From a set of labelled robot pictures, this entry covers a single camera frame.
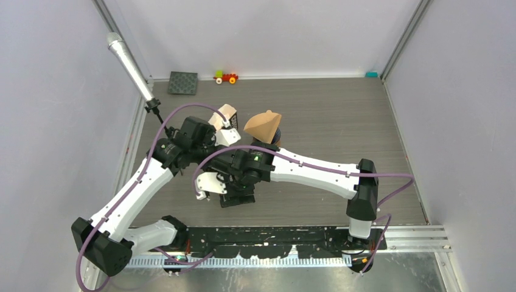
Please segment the blue ribbed dripper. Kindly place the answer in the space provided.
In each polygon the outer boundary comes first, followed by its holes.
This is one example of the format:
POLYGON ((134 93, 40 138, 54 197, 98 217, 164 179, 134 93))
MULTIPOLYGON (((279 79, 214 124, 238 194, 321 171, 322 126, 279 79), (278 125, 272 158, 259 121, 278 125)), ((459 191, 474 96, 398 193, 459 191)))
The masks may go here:
POLYGON ((281 130, 280 128, 276 128, 276 131, 273 135, 273 138, 270 144, 277 145, 278 147, 281 145, 281 130))

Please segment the coffee paper filter box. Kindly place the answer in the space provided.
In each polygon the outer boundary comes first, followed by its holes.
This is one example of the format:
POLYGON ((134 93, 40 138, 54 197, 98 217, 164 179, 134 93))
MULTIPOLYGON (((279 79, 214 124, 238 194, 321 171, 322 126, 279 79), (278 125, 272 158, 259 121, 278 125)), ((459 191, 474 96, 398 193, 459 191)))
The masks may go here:
POLYGON ((208 122, 213 125, 216 130, 229 127, 238 129, 237 110, 233 106, 224 104, 218 109, 218 111, 224 115, 226 120, 224 120, 219 114, 214 113, 208 122))

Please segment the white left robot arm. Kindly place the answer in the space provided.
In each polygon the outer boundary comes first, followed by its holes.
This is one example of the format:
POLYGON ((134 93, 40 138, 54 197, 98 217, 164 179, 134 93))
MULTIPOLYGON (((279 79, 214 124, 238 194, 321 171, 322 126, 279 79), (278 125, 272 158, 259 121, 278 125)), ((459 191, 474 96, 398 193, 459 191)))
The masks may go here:
POLYGON ((90 219, 79 217, 72 234, 80 253, 108 277, 119 274, 133 256, 168 247, 187 248, 188 230, 173 216, 132 229, 130 225, 150 199, 182 169, 199 163, 214 151, 240 140, 228 121, 221 129, 196 117, 187 117, 179 130, 166 138, 156 136, 147 156, 117 195, 90 219))

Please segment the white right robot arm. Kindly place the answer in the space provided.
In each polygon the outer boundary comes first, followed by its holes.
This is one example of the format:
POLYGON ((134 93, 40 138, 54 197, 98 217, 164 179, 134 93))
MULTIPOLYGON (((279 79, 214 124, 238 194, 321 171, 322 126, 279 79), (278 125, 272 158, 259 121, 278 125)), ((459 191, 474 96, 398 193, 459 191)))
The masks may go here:
POLYGON ((339 164, 297 155, 284 148, 278 151, 256 146, 231 147, 249 150, 244 166, 255 167, 258 181, 302 184, 337 194, 347 200, 349 217, 348 244, 364 249, 372 240, 372 222, 377 219, 378 178, 374 163, 367 159, 359 164, 339 164))

